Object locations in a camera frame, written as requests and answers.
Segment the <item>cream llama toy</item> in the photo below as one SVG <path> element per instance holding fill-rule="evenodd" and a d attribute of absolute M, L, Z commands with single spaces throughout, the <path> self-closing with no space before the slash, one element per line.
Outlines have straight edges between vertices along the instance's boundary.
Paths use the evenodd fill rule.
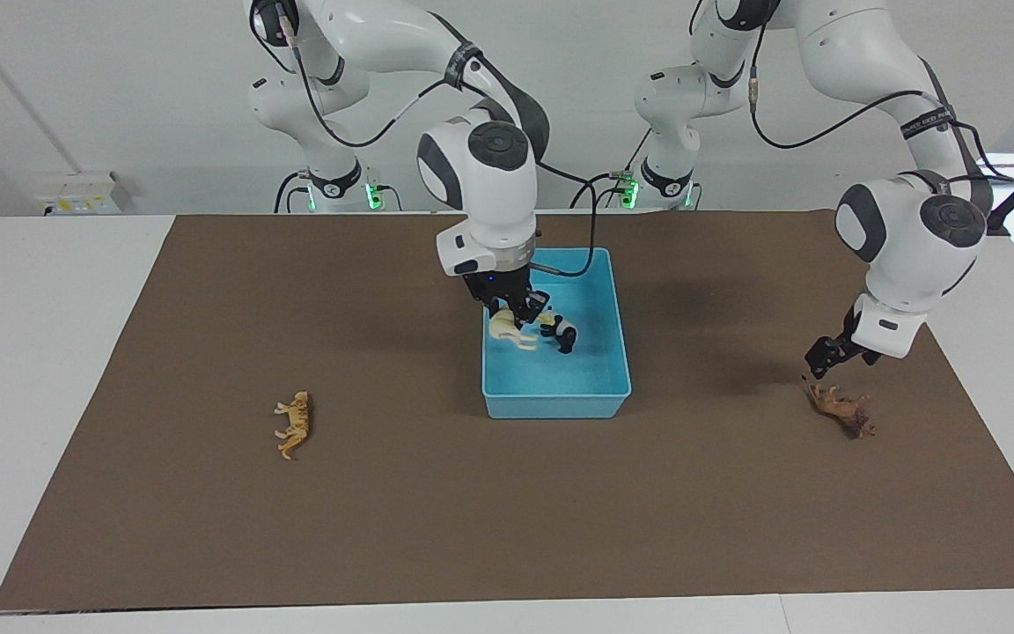
<path fill-rule="evenodd" d="M 555 322 L 550 312 L 539 313 L 536 321 L 540 325 L 540 335 L 544 337 L 555 336 Z M 515 314 L 507 306 L 490 318 L 489 336 L 492 340 L 507 341 L 520 350 L 538 349 L 538 337 L 527 335 L 522 328 L 518 328 L 515 325 Z"/>

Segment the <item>black and white panda toy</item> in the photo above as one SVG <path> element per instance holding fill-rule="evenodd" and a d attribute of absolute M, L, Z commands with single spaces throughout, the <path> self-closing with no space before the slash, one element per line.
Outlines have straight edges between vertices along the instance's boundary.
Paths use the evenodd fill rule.
<path fill-rule="evenodd" d="M 538 322 L 540 323 L 540 335 L 553 338 L 558 343 L 560 353 L 569 354 L 574 350 L 578 329 L 566 316 L 557 312 L 546 312 L 539 314 Z"/>

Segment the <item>brown lion toy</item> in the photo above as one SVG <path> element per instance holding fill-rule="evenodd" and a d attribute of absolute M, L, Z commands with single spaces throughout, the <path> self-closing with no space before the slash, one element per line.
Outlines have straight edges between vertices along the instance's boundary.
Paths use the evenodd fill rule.
<path fill-rule="evenodd" d="M 850 438 L 861 439 L 876 434 L 876 425 L 868 414 L 871 400 L 868 394 L 848 397 L 841 394 L 838 386 L 825 388 L 813 382 L 806 382 L 805 394 L 814 412 L 840 423 Z"/>

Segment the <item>orange striped tiger toy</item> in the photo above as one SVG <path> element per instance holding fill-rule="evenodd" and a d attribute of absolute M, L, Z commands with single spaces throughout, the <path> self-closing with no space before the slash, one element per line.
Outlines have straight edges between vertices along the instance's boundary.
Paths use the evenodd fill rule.
<path fill-rule="evenodd" d="M 273 410 L 275 415 L 286 415 L 285 429 L 274 430 L 274 436 L 281 440 L 277 450 L 286 461 L 292 461 L 292 450 L 302 445 L 311 430 L 311 398 L 307 392 L 294 394 L 292 402 L 278 402 Z"/>

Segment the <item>light blue storage box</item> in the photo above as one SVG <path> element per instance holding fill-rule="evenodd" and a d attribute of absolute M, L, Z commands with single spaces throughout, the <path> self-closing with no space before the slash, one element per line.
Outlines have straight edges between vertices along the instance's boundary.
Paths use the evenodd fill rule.
<path fill-rule="evenodd" d="M 552 276 L 533 270 L 531 284 L 550 296 L 548 312 L 566 316 L 577 330 L 571 353 L 562 354 L 538 324 L 523 333 L 530 350 L 514 342 L 482 338 L 481 388 L 489 416 L 498 420 L 589 420 L 615 417 L 632 392 L 614 272 L 607 249 L 541 246 L 535 260 L 583 276 Z"/>

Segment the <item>brown table mat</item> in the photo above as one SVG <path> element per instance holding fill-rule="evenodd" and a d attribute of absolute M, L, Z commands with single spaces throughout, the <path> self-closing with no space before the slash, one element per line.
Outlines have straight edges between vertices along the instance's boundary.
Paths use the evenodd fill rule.
<path fill-rule="evenodd" d="M 0 609 L 1014 587 L 1014 474 L 931 333 L 832 372 L 874 436 L 806 401 L 863 281 L 832 213 L 604 217 L 632 393 L 594 421 L 487 417 L 449 224 L 173 221 Z"/>

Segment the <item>white wall socket box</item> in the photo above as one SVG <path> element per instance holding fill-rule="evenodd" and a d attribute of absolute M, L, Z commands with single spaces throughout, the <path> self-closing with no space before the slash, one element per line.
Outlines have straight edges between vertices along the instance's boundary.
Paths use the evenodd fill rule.
<path fill-rule="evenodd" d="M 32 199 L 45 216 L 124 214 L 133 208 L 128 192 L 110 170 L 40 173 Z"/>

